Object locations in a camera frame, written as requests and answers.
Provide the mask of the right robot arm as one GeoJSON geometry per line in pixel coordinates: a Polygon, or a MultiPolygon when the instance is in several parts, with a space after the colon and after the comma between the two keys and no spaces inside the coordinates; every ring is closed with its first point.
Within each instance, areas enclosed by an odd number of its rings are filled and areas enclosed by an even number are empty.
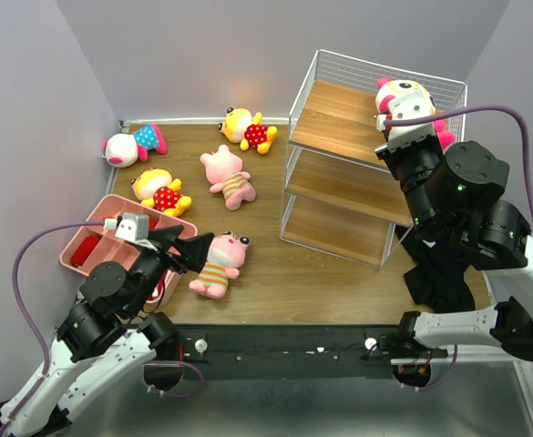
{"type": "Polygon", "coordinates": [[[394,334],[406,357],[448,345],[483,345],[533,362],[533,230],[502,199],[509,165],[476,141],[442,150],[436,137],[377,147],[405,195],[416,235],[443,242],[476,270],[502,280],[511,296],[483,310],[408,311],[394,334]]]}

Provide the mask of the pink frog plush striped shirt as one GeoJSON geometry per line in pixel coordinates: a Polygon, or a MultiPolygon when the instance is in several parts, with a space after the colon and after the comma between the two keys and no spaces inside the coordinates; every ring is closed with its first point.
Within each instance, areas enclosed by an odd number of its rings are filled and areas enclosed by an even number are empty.
{"type": "Polygon", "coordinates": [[[248,237],[237,237],[231,231],[216,236],[210,244],[204,267],[189,283],[189,289],[210,299],[223,298],[230,280],[240,275],[249,245],[248,237]]]}

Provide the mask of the white panda plush with glasses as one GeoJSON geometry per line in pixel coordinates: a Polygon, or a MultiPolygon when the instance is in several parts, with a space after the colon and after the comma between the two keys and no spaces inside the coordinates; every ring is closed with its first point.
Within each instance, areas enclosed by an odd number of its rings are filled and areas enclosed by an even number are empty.
{"type": "MultiPolygon", "coordinates": [[[[429,115],[436,114],[435,101],[427,89],[418,82],[409,79],[391,79],[389,77],[381,77],[377,80],[377,93],[374,98],[374,104],[380,114],[386,114],[391,118],[391,111],[389,110],[389,103],[399,97],[408,96],[414,92],[422,94],[423,99],[427,102],[430,112],[429,115]]],[[[443,150],[446,150],[456,141],[456,134],[449,131],[446,123],[443,120],[436,120],[433,122],[436,136],[440,142],[443,150]]]]}

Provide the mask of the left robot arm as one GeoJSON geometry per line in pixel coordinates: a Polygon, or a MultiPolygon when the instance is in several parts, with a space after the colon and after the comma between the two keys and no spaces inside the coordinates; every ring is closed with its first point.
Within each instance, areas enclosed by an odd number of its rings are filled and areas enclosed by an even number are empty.
{"type": "Polygon", "coordinates": [[[125,322],[140,314],[166,272],[201,271],[214,235],[184,239],[181,225],[150,229],[141,218],[101,221],[137,248],[138,257],[128,269],[117,261],[97,264],[53,340],[36,335],[43,362],[16,396],[0,404],[1,436],[54,433],[123,373],[179,352],[179,331],[165,314],[148,315],[134,330],[125,322]]]}

